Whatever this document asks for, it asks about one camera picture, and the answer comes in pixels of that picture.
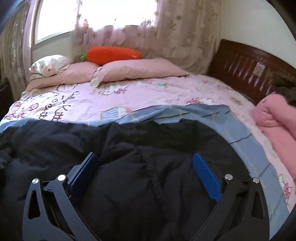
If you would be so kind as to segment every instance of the blue blanket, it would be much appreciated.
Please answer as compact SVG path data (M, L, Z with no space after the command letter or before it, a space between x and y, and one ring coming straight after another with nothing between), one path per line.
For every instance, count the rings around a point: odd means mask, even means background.
M132 112L119 120L109 119L80 123L89 126L100 126L112 121L119 124L145 120L154 120L157 123L176 123L181 118L197 120L214 129L237 152L249 170L250 176L260 179L267 202L270 238L272 238L289 216L283 190L278 182L276 171L266 159L262 147L254 139L250 131L233 116L227 106L203 104L153 106ZM0 132L9 126L19 127L24 125L27 120L22 119L5 123L0 126Z

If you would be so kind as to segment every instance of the wooden headboard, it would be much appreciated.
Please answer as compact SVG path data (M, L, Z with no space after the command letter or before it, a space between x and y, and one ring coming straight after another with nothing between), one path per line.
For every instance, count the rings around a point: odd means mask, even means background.
M273 92L273 72L296 79L296 69L278 57L245 44L222 39L207 75L222 80L257 104Z

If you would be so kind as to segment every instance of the orange carrot plush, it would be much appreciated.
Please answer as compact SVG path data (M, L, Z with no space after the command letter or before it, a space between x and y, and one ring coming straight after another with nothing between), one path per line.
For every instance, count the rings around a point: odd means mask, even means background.
M81 61L87 60L98 65L104 65L117 60L142 59L140 51L111 46L95 46L89 49L86 54L82 54Z

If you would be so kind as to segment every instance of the hello kitty bed sheet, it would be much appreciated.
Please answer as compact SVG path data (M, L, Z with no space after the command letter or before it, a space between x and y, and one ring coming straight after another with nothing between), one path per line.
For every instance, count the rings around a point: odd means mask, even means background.
M60 85L24 92L0 125L22 118L91 123L119 119L128 113L155 105L227 105L249 128L277 172L288 211L296 202L295 184L268 139L252 119L254 105L221 81L203 76L166 77L112 82L92 88L89 82Z

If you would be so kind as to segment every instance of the silver bolt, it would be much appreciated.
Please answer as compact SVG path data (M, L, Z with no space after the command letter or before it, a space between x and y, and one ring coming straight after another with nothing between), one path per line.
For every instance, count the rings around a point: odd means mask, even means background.
M259 178L254 177L253 178L253 182L256 183L256 184L258 184L260 182L260 180L259 180Z
M33 184L37 184L38 182L39 182L39 179L38 179L38 178L35 178L35 179L33 179L33 181L32 181Z
M59 181L63 181L63 180L66 179L66 175L61 174L61 175L59 175L59 176L57 177L57 179L58 179Z
M231 174L226 174L225 175L225 179L228 180L228 181L230 181L230 180L233 179L233 176Z

